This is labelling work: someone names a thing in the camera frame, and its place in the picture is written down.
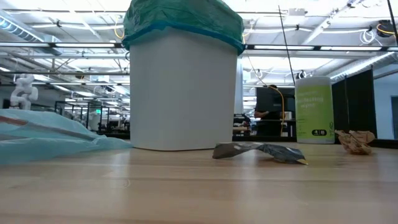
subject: green label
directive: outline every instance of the green label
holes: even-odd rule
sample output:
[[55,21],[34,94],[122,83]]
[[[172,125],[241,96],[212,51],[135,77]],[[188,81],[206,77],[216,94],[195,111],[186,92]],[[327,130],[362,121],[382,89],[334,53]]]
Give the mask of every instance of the green label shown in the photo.
[[296,123],[298,139],[334,139],[331,86],[296,88]]

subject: plastic bag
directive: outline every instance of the plastic bag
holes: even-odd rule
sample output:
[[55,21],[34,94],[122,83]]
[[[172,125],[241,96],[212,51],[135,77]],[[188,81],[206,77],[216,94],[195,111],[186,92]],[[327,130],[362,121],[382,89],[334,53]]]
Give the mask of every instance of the plastic bag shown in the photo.
[[127,50],[133,40],[166,27],[185,30],[220,39],[238,50],[244,50],[242,18],[221,0],[132,0],[124,17]]
[[259,142],[234,142],[218,144],[213,151],[213,159],[234,157],[252,149],[257,149],[268,153],[274,156],[274,159],[278,162],[308,165],[304,155],[298,149],[272,144],[263,144]]
[[131,147],[126,141],[97,135],[56,113],[0,110],[0,164]]

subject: yellow cable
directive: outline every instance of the yellow cable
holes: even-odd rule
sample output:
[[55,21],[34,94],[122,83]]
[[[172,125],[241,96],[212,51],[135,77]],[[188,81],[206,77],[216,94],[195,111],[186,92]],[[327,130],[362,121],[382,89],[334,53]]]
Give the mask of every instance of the yellow cable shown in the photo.
[[118,32],[117,32],[117,30],[116,30],[116,26],[118,25],[118,17],[116,16],[116,22],[115,22],[115,24],[114,24],[114,29],[113,29],[113,31],[114,31],[114,34],[116,35],[116,37],[118,37],[119,39],[123,39],[124,38],[124,30],[123,30],[123,35],[122,36],[119,36],[119,34],[118,34]]
[[284,96],[283,96],[283,94],[282,94],[278,89],[276,89],[276,88],[274,88],[274,87],[272,87],[272,86],[269,86],[269,85],[267,85],[266,83],[264,83],[264,82],[262,81],[262,79],[261,79],[261,78],[259,77],[259,75],[257,74],[256,69],[254,68],[253,64],[251,63],[250,57],[248,57],[248,59],[249,59],[249,62],[250,62],[251,67],[252,67],[253,70],[254,70],[254,73],[256,74],[256,76],[257,76],[257,78],[260,80],[260,82],[262,82],[262,84],[264,84],[264,85],[267,86],[268,88],[271,88],[271,89],[277,91],[277,92],[280,94],[280,97],[282,98],[282,125],[280,126],[280,136],[282,136],[282,133],[284,132],[284,123],[285,123],[285,100],[284,100]]
[[380,25],[381,25],[381,24],[377,25],[377,27],[376,27],[378,31],[383,32],[383,33],[385,33],[385,34],[394,34],[394,35],[396,34],[396,33],[394,33],[394,32],[389,32],[389,31],[385,31],[385,30],[380,29],[380,28],[379,28]]
[[[250,31],[252,31],[252,29],[253,29],[253,24],[251,24],[251,26],[250,26]],[[242,37],[243,37],[243,44],[246,44],[246,40],[244,39],[244,37],[247,36],[247,35],[249,35],[249,34],[250,34],[250,31],[249,31],[247,34],[242,34]]]

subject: light blue plastic bag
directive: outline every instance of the light blue plastic bag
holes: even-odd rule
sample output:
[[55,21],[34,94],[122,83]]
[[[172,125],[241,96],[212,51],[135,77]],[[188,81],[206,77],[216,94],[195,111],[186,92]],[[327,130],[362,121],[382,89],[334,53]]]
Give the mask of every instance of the light blue plastic bag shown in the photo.
[[51,159],[78,152],[132,148],[52,112],[0,110],[0,164]]

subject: green trash bag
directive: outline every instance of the green trash bag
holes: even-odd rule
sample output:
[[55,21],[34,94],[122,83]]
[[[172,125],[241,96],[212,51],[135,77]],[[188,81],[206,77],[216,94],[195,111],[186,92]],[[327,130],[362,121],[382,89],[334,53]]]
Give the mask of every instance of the green trash bag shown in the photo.
[[166,27],[220,39],[244,50],[242,18],[221,0],[132,0],[124,17],[127,50],[140,36]]

